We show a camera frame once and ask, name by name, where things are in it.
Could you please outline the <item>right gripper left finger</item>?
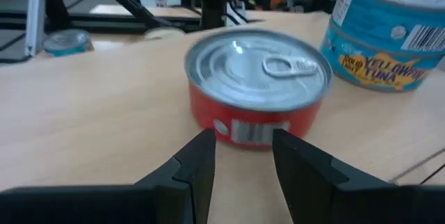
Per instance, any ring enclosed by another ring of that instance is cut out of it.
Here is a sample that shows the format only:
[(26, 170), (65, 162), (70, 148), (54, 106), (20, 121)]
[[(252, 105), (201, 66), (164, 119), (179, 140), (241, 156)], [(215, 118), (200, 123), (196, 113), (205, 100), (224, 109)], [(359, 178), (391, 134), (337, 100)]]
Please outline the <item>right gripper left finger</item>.
[(135, 184), (0, 191), (0, 224), (207, 224), (215, 153), (205, 129)]

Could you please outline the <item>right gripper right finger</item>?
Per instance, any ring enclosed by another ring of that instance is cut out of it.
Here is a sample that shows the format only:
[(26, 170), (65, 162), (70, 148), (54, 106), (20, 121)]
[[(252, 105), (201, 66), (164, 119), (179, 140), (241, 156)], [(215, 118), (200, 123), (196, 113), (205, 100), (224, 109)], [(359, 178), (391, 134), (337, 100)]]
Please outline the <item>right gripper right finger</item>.
[(293, 224), (445, 224), (445, 185), (391, 184), (283, 129), (273, 157)]

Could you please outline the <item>blue yellowfin tuna can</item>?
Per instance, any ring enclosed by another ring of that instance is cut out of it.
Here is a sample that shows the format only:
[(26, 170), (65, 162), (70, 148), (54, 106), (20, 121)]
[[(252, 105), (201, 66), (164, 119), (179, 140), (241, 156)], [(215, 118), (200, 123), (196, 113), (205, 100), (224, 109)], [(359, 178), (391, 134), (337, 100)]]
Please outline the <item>blue yellowfin tuna can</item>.
[(407, 56), (368, 47), (330, 22), (321, 53), (341, 79), (369, 90), (403, 92), (417, 89), (436, 68), (440, 56)]
[(337, 0), (332, 20), (365, 45), (409, 55), (445, 54), (445, 0)]

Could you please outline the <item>red label seafood can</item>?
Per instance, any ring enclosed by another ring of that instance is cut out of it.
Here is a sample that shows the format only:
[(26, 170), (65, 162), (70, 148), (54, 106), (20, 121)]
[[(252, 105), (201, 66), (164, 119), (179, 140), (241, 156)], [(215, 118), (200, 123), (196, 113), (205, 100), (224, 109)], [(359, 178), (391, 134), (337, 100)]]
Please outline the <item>red label seafood can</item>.
[(304, 137), (332, 83), (322, 53), (295, 37), (261, 29), (224, 31), (187, 52), (191, 113), (216, 138), (267, 150), (273, 132)]

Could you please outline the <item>green label tuna can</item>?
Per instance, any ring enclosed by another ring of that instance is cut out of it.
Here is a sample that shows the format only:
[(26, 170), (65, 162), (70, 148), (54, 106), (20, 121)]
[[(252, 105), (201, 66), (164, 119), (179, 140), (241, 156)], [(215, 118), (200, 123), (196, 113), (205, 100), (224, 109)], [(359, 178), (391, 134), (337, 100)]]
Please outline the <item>green label tuna can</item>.
[(67, 56), (93, 51), (90, 34), (81, 29), (65, 29), (47, 35), (42, 48), (51, 56)]

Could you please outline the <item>white metal bracket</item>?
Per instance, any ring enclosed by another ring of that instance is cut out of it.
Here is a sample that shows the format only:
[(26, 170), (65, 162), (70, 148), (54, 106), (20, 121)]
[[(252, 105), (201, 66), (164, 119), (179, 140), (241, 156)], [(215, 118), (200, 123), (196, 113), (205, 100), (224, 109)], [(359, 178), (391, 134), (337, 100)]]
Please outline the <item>white metal bracket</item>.
[(45, 27), (45, 0), (28, 0), (26, 14), (25, 57), (34, 57), (42, 49)]

